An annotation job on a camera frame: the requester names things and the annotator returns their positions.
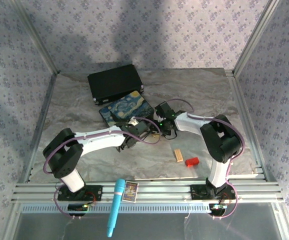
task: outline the pen cap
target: pen cap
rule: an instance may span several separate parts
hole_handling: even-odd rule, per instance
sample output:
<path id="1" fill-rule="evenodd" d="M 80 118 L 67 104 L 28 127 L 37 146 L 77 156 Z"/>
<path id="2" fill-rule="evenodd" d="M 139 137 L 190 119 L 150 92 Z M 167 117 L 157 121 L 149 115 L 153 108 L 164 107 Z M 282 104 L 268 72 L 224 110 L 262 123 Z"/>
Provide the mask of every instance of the pen cap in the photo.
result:
<path id="1" fill-rule="evenodd" d="M 125 190 L 126 181 L 122 178 L 117 179 L 114 186 L 114 191 L 117 193 L 123 193 Z"/>

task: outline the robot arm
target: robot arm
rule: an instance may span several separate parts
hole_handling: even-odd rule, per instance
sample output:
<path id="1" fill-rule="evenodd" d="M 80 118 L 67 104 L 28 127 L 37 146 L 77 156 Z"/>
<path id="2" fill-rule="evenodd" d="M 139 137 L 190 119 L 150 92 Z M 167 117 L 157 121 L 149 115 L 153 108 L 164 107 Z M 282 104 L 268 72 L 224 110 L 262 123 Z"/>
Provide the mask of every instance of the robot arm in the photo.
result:
<path id="1" fill-rule="evenodd" d="M 86 185 L 76 169 L 80 157 L 108 147 L 117 147 L 118 151 L 130 148 L 137 142 L 130 135 L 142 139 L 150 133 L 145 122 L 133 119 L 132 124 L 114 125 L 92 132 L 73 133 L 70 128 L 62 130 L 43 150 L 46 158 L 43 171 L 60 179 L 72 193 L 79 191 Z"/>
<path id="2" fill-rule="evenodd" d="M 73 140 L 70 143 L 65 144 L 51 157 L 48 165 L 50 166 L 54 177 L 60 179 L 72 193 L 83 188 L 85 182 L 76 169 L 79 158 L 92 151 L 121 146 L 126 137 L 124 137 L 122 133 L 108 134 L 112 131 L 121 131 L 121 129 L 117 126 L 112 126 L 99 131 L 76 133 L 73 133 L 69 128 L 62 130 L 43 150 L 43 155 L 46 158 L 56 147 L 63 144 L 65 141 L 73 138 L 81 139 Z"/>
<path id="3" fill-rule="evenodd" d="M 237 132 L 224 115 L 214 118 L 205 118 L 187 112 L 174 112 L 167 102 L 156 108 L 156 114 L 163 119 L 165 129 L 162 132 L 169 134 L 171 129 L 186 131 L 202 135 L 206 147 L 212 156 L 211 172 L 206 180 L 206 190 L 212 197 L 217 196 L 227 187 L 227 171 L 230 159 L 236 155 L 242 146 Z"/>

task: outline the red block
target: red block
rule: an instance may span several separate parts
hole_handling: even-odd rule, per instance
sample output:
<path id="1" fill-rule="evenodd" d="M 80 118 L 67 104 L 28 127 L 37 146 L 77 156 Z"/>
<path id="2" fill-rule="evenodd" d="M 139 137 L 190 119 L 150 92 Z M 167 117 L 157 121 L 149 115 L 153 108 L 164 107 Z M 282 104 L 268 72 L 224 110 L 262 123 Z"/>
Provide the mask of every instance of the red block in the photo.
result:
<path id="1" fill-rule="evenodd" d="M 187 159 L 185 161 L 185 165 L 190 168 L 190 167 L 193 167 L 195 165 L 198 165 L 199 164 L 199 159 L 197 157 L 194 157 L 194 158 L 190 158 L 190 159 Z"/>

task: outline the cable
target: cable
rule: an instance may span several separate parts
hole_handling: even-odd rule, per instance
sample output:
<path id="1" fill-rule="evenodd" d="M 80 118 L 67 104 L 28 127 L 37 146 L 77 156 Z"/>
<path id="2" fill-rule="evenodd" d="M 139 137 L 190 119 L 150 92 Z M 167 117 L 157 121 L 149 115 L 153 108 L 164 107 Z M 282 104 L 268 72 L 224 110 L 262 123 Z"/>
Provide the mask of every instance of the cable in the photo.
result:
<path id="1" fill-rule="evenodd" d="M 105 132 L 100 132 L 100 133 L 94 133 L 94 134 L 90 134 L 90 135 L 87 135 L 87 136 L 78 136 L 78 137 L 73 137 L 73 138 L 70 138 L 68 139 L 67 141 L 61 143 L 59 146 L 57 146 L 50 154 L 48 157 L 46 157 L 45 159 L 45 162 L 43 164 L 43 172 L 45 174 L 52 174 L 51 171 L 47 171 L 47 165 L 50 161 L 50 159 L 56 154 L 56 152 L 58 152 L 62 147 L 64 147 L 65 145 L 67 145 L 68 143 L 72 142 L 72 141 L 78 141 L 78 140 L 84 140 L 84 139 L 91 139 L 91 138 L 97 138 L 97 137 L 102 137 L 102 136 L 107 136 L 107 135 L 111 135 L 111 134 L 125 134 L 125 135 L 128 135 L 136 140 L 138 140 L 139 142 L 141 143 L 144 143 L 144 144 L 150 144 L 150 145 L 155 145 L 157 144 L 160 139 L 161 139 L 161 131 L 159 129 L 159 127 L 153 122 L 151 121 L 150 119 L 147 119 L 147 118 L 144 118 L 144 117 L 135 117 L 135 119 L 139 119 L 139 120 L 144 120 L 144 121 L 147 121 L 149 123 L 151 123 L 152 125 L 154 125 L 154 127 L 158 130 L 158 133 L 159 133 L 159 138 L 156 142 L 147 142 L 147 141 L 144 141 L 142 139 L 140 139 L 139 137 L 131 134 L 130 132 L 127 132 L 127 131 L 121 131 L 121 130 L 113 130 L 113 131 L 105 131 Z"/>
<path id="2" fill-rule="evenodd" d="M 174 140 L 174 139 L 176 139 L 176 138 L 178 137 L 177 131 L 176 131 L 176 130 L 173 130 L 173 131 L 174 131 L 174 137 L 172 137 L 172 138 L 166 138 L 166 135 L 163 134 L 164 138 L 167 139 L 167 140 Z"/>
<path id="3" fill-rule="evenodd" d="M 60 213 L 62 213 L 63 215 L 65 215 L 65 216 L 68 217 L 68 218 L 74 219 L 74 218 L 75 218 L 75 215 L 70 215 L 69 213 L 63 211 L 62 208 L 61 208 L 61 206 L 60 206 L 59 203 L 58 203 L 58 200 L 57 200 L 57 194 L 59 194 L 59 191 L 60 191 L 61 188 L 64 187 L 64 186 L 65 186 L 65 184 L 62 184 L 61 186 L 59 186 L 58 188 L 56 188 L 56 190 L 55 190 L 55 192 L 54 192 L 54 194 L 53 194 L 53 201 L 54 201 L 54 204 L 55 204 L 56 208 L 59 210 Z M 93 204 L 93 203 L 96 204 L 97 198 L 96 198 L 96 196 L 94 195 L 93 192 L 87 191 L 85 194 L 87 194 L 87 195 L 92 195 L 92 196 L 93 196 L 93 200 L 92 200 L 91 202 L 86 203 L 85 205 L 88 206 L 88 205 L 91 205 L 91 204 Z"/>
<path id="4" fill-rule="evenodd" d="M 59 191 L 60 191 L 60 189 L 61 189 L 63 186 L 65 186 L 65 184 L 61 185 L 60 187 L 58 187 L 58 188 L 55 190 L 55 192 L 54 192 L 54 194 L 53 194 L 53 201 L 54 201 L 54 204 L 55 204 L 56 208 L 59 210 L 60 213 L 62 213 L 62 214 L 65 215 L 66 217 L 72 219 L 72 218 L 74 218 L 74 217 L 71 216 L 69 213 L 64 212 L 64 211 L 61 209 L 61 207 L 59 206 L 59 204 L 58 204 L 57 194 L 59 194 Z"/>
<path id="5" fill-rule="evenodd" d="M 195 111 L 194 109 L 194 106 L 191 105 L 190 102 L 188 102 L 187 100 L 184 100 L 184 99 L 181 99 L 181 98 L 172 98 L 172 99 L 169 99 L 167 101 L 165 101 L 166 103 L 169 103 L 169 102 L 173 102 L 173 101 L 181 101 L 181 102 L 184 102 L 186 104 L 188 104 L 190 106 L 190 108 L 192 109 L 192 112 L 193 113 Z"/>
<path id="6" fill-rule="evenodd" d="M 208 193 L 196 193 L 196 192 L 191 192 L 191 194 L 193 194 L 193 195 L 196 195 L 196 196 L 198 196 L 198 197 L 206 197 L 206 196 L 208 196 Z"/>
<path id="7" fill-rule="evenodd" d="M 226 194 L 225 192 L 222 194 L 222 198 L 219 201 L 219 204 L 221 204 L 222 201 L 225 201 L 226 199 L 224 198 L 224 196 L 229 200 L 229 204 L 231 203 L 231 199 L 229 198 L 228 194 Z"/>
<path id="8" fill-rule="evenodd" d="M 60 182 L 56 182 L 55 183 L 55 185 L 54 185 L 54 188 L 57 190 L 57 184 L 60 184 Z"/>
<path id="9" fill-rule="evenodd" d="M 238 129 L 236 129 L 233 125 L 227 123 L 226 121 L 223 121 L 223 120 L 220 120 L 220 119 L 217 119 L 217 118 L 213 118 L 213 117 L 199 117 L 199 116 L 190 115 L 190 113 L 193 113 L 195 111 L 195 109 L 186 100 L 183 100 L 183 99 L 180 99 L 180 98 L 173 98 L 173 99 L 170 99 L 170 100 L 166 101 L 166 103 L 167 102 L 171 102 L 171 101 L 182 101 L 182 102 L 187 103 L 192 109 L 192 112 L 187 112 L 187 114 L 186 114 L 188 118 L 195 119 L 195 120 L 200 120 L 200 121 L 214 121 L 214 122 L 221 123 L 221 124 L 231 128 L 238 135 L 238 137 L 240 139 L 240 142 L 241 142 L 241 151 L 238 154 L 234 155 L 232 158 L 229 159 L 229 166 L 228 166 L 228 169 L 227 169 L 226 175 L 225 175 L 226 184 L 229 185 L 230 187 L 232 187 L 232 189 L 234 190 L 235 204 L 234 204 L 234 207 L 233 207 L 232 211 L 230 213 L 228 213 L 227 215 L 225 215 L 225 216 L 213 216 L 214 218 L 219 218 L 219 219 L 229 217 L 230 215 L 232 215 L 234 213 L 234 211 L 237 208 L 237 205 L 238 205 L 238 193 L 237 193 L 237 189 L 235 188 L 235 186 L 232 185 L 228 181 L 228 176 L 229 176 L 229 172 L 230 172 L 230 169 L 231 169 L 231 165 L 233 164 L 232 161 L 234 159 L 236 159 L 237 157 L 241 156 L 243 154 L 243 152 L 245 151 L 246 143 L 245 143 L 244 137 L 242 136 L 242 134 L 239 132 Z"/>

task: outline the small card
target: small card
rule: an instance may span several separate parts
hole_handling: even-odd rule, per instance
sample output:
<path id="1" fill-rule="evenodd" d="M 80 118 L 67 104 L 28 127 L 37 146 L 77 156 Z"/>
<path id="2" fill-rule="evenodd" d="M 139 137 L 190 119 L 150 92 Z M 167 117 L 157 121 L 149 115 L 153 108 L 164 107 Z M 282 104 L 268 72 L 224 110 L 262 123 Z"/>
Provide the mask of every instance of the small card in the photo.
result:
<path id="1" fill-rule="evenodd" d="M 126 181 L 122 201 L 135 203 L 139 183 Z"/>

